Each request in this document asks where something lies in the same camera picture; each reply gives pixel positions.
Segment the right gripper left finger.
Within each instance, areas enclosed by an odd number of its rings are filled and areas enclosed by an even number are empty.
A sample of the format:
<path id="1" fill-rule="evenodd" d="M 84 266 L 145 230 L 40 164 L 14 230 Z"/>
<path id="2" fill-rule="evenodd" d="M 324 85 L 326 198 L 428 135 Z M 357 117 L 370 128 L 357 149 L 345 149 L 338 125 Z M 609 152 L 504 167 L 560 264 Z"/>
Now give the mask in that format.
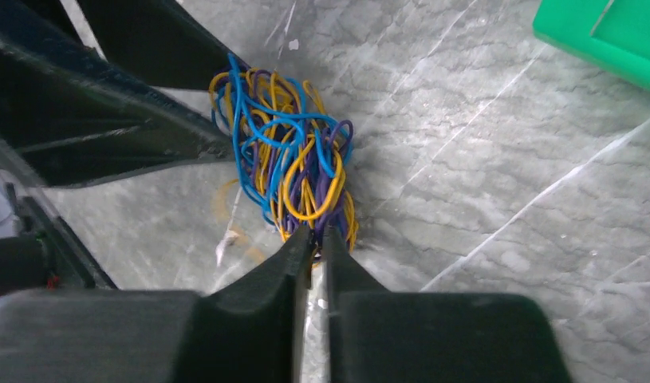
<path id="1" fill-rule="evenodd" d="M 312 235 L 217 292 L 28 290 L 0 306 L 0 382 L 295 382 Z"/>

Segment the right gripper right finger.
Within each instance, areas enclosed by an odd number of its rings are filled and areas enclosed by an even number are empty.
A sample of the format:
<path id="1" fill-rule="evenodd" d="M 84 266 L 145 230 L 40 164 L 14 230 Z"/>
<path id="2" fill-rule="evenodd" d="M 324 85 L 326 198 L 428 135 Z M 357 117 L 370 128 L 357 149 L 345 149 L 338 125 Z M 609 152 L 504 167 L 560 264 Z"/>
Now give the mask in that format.
<path id="1" fill-rule="evenodd" d="M 332 382 L 569 382 L 548 318 L 502 293 L 388 290 L 323 236 Z"/>

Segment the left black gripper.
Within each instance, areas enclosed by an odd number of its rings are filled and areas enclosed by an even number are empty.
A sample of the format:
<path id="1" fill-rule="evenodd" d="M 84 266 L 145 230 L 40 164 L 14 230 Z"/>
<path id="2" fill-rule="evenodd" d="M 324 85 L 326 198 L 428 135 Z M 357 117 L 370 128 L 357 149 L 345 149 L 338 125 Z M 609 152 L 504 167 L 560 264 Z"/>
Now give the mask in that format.
<path id="1" fill-rule="evenodd" d="M 30 187 L 84 187 L 228 160 L 219 127 L 85 45 L 59 1 L 0 1 L 0 296 L 115 289 Z"/>

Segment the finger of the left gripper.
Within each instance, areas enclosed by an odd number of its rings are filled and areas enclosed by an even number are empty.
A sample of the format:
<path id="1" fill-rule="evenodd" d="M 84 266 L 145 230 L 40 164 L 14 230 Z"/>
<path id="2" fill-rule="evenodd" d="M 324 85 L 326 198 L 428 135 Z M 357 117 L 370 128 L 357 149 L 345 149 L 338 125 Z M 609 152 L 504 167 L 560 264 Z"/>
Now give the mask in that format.
<path id="1" fill-rule="evenodd" d="M 105 58 L 158 87 L 206 90 L 232 51 L 170 0 L 79 1 Z"/>

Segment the green plastic bin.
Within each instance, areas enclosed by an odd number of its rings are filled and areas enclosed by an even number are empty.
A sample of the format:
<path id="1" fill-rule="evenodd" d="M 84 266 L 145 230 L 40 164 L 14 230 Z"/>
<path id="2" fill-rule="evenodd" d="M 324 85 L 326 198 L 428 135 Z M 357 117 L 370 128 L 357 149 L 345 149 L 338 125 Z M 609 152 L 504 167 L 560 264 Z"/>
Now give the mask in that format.
<path id="1" fill-rule="evenodd" d="M 650 0 L 545 0 L 534 35 L 650 91 Z"/>

